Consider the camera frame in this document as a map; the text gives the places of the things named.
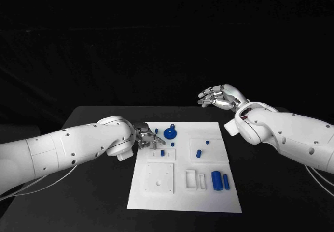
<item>blue shape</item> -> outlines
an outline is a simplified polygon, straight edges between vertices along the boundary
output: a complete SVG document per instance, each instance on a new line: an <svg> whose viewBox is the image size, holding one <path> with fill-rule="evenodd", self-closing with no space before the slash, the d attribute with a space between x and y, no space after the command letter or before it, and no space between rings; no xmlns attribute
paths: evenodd
<svg viewBox="0 0 334 232"><path fill-rule="evenodd" d="M167 139L174 139L176 138L176 125L174 124L172 124L170 125L170 128L167 128L166 129L166 131L164 131L164 137L167 138Z"/></svg>
<svg viewBox="0 0 334 232"><path fill-rule="evenodd" d="M200 158L202 150L198 150L196 157Z"/></svg>
<svg viewBox="0 0 334 232"><path fill-rule="evenodd" d="M228 175L223 175L223 178L225 178L225 189L229 190L231 185L229 185Z"/></svg>
<svg viewBox="0 0 334 232"><path fill-rule="evenodd" d="M222 191L223 190L223 182L222 182L221 172L215 171L215 172L212 172L210 175L212 175L213 189L216 191Z"/></svg>

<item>blue object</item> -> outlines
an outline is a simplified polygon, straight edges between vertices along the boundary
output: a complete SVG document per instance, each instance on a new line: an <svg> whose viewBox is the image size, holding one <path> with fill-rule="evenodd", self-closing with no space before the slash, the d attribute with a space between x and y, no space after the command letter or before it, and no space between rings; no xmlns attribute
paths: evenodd
<svg viewBox="0 0 334 232"><path fill-rule="evenodd" d="M213 189L216 191L222 191L223 190L223 182L222 182L222 176L221 176L219 171L212 172L212 183L213 183Z"/></svg>
<svg viewBox="0 0 334 232"><path fill-rule="evenodd" d="M176 137L176 129L174 128L176 128L176 125L172 124L170 128L167 128L166 131L164 131L164 137L167 139L173 139Z"/></svg>
<svg viewBox="0 0 334 232"><path fill-rule="evenodd" d="M229 190L231 185L229 185L228 175L223 175L223 178L225 178L225 189Z"/></svg>
<svg viewBox="0 0 334 232"><path fill-rule="evenodd" d="M196 157L200 158L202 150L198 150Z"/></svg>

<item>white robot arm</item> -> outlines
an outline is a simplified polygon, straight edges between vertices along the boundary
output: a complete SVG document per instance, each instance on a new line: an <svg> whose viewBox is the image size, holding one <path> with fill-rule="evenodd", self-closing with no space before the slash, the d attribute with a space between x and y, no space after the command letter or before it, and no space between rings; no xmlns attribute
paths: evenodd
<svg viewBox="0 0 334 232"><path fill-rule="evenodd" d="M257 145L271 144L280 154L334 174L334 126L294 113L281 113L271 106L251 102L229 84L206 89L199 104L235 111L225 128L232 136L241 133Z"/></svg>
<svg viewBox="0 0 334 232"><path fill-rule="evenodd" d="M28 181L95 159L104 152L126 160L138 149L166 142L147 123L136 126L120 116L0 145L0 195Z"/></svg>

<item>white rectangular piece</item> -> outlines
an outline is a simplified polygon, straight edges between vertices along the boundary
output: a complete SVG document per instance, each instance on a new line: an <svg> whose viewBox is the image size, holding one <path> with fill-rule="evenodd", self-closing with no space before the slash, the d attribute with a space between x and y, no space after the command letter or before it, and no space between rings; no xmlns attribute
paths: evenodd
<svg viewBox="0 0 334 232"><path fill-rule="evenodd" d="M199 191L206 191L206 179L205 179L205 174L199 174Z"/></svg>
<svg viewBox="0 0 334 232"><path fill-rule="evenodd" d="M170 127L172 123L176 125L177 136L169 140L164 138L163 132ZM203 212L231 212L241 213L241 203L238 199L234 176L231 172L231 165L225 145L221 143L218 152L226 155L225 162L218 163L193 163L190 162L190 140L202 139L203 145L213 145L212 140L222 140L222 134L218 122L147 122L151 129L159 129L159 137L166 141L166 145L157 145L159 149L176 149L176 161L167 161L160 164L173 164L174 169L174 194L147 193L146 179L147 179L147 161L150 149L146 148L138 151L134 166L133 184L128 197L128 209L151 209L151 210L183 210L183 211L203 211ZM206 191L187 191L186 189L186 170L195 170L198 174L205 174ZM221 174L229 176L229 188L222 191L213 190L210 173L219 171Z"/></svg>
<svg viewBox="0 0 334 232"><path fill-rule="evenodd" d="M173 194L174 193L174 164L149 163L146 165L146 193Z"/></svg>
<svg viewBox="0 0 334 232"><path fill-rule="evenodd" d="M198 150L202 150L200 158L196 157ZM190 139L190 160L193 163L228 163L225 141L222 139Z"/></svg>
<svg viewBox="0 0 334 232"><path fill-rule="evenodd" d="M186 190L198 190L196 171L186 170Z"/></svg>
<svg viewBox="0 0 334 232"><path fill-rule="evenodd" d="M149 162L167 162L176 161L176 149L150 149L147 154Z"/></svg>

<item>black table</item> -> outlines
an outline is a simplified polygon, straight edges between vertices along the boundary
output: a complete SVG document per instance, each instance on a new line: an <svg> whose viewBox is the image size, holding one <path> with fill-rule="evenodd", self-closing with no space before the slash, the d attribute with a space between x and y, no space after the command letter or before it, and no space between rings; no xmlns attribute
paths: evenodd
<svg viewBox="0 0 334 232"><path fill-rule="evenodd" d="M216 107L82 106L64 128L114 115L131 122L219 122L244 213L127 209L136 157L120 162L104 154L79 165L55 186L16 197L0 221L0 231L331 231L333 197L314 182L304 165L281 156L271 145L254 146L241 135L228 134L223 124L234 117L231 111ZM68 171L52 174L32 190Z"/></svg>

